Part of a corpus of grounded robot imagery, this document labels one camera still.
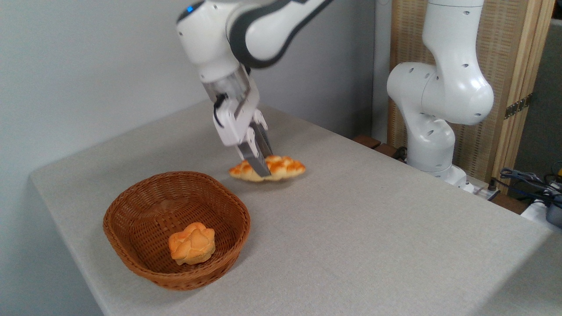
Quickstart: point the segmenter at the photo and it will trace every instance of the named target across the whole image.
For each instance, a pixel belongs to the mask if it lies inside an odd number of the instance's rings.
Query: white wall
[[[0,1],[0,314],[101,313],[28,177],[207,98],[175,34],[190,2]],[[335,0],[255,71],[263,102],[369,133],[373,9]]]

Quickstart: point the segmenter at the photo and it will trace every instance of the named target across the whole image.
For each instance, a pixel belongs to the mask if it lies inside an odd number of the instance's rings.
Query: metal hinge
[[[508,106],[505,109],[505,119],[508,119],[514,116],[515,114],[517,114],[518,112],[523,111],[523,109],[528,107],[532,101],[533,101],[533,93],[517,101],[516,103]]]

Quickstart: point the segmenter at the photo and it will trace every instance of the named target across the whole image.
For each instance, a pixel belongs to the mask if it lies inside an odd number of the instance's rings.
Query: brown basket
[[[215,253],[196,265],[178,265],[168,239],[193,222],[215,230]],[[121,193],[103,217],[103,231],[125,265],[170,290],[186,291],[222,277],[250,232],[240,199],[217,180],[192,171],[154,175]]]

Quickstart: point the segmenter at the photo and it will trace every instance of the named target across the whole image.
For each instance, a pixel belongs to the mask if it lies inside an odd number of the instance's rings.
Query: bread
[[[282,179],[294,178],[306,171],[306,167],[298,160],[293,160],[288,156],[268,156],[265,159],[268,165],[270,176],[259,176],[247,160],[229,170],[233,178],[246,181],[261,182],[263,180],[279,181]]]
[[[178,265],[205,262],[215,252],[215,230],[195,222],[182,232],[172,234],[168,245]]]

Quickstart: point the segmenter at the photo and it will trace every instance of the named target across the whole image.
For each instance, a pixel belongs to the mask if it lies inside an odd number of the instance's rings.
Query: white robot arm
[[[182,45],[215,102],[213,120],[223,144],[236,146],[263,177],[270,175],[264,157],[272,151],[250,68],[276,63],[294,35],[331,1],[201,1],[177,20]]]
[[[429,0],[422,37],[436,66],[405,62],[387,82],[406,123],[407,163],[467,191],[466,174],[452,165],[455,135],[445,121],[478,124],[493,105],[476,57],[483,2]]]

